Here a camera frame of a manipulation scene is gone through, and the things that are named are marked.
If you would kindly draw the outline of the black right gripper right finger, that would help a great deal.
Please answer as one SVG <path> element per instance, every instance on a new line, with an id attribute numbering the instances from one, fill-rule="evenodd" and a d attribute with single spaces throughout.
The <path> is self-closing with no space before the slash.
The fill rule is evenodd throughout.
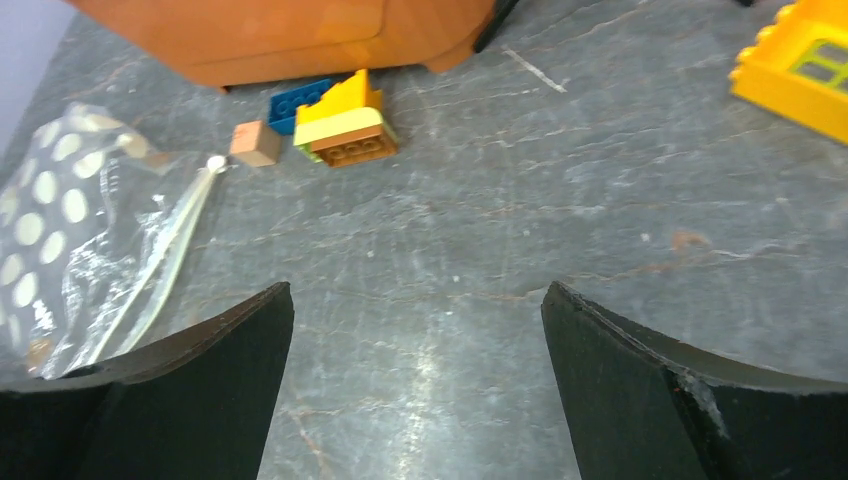
<path id="1" fill-rule="evenodd" d="M 847 386 L 730 360 L 561 282 L 541 317 L 585 479 L 843 479 Z"/>

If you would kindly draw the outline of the orange plastic basket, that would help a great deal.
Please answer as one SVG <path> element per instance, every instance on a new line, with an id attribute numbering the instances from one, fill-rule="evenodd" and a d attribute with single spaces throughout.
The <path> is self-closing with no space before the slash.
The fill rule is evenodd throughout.
<path id="1" fill-rule="evenodd" d="M 88 0 L 74 7 L 215 88 L 467 60 L 490 0 Z"/>

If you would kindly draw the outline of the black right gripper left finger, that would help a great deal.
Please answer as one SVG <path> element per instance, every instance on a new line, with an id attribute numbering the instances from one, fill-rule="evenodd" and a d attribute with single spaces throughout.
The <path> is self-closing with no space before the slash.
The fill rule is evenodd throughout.
<path id="1" fill-rule="evenodd" d="M 1 388 L 5 479 L 253 479 L 293 334 L 278 282 L 53 380 Z"/>

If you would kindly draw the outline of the polka dot zip top bag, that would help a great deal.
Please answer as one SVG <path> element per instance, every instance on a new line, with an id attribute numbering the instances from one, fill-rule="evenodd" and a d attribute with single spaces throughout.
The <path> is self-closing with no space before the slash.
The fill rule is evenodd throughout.
<path id="1" fill-rule="evenodd" d="M 54 379 L 188 327 L 166 308 L 228 159 L 100 106 L 39 127 L 1 189 L 1 379 Z"/>

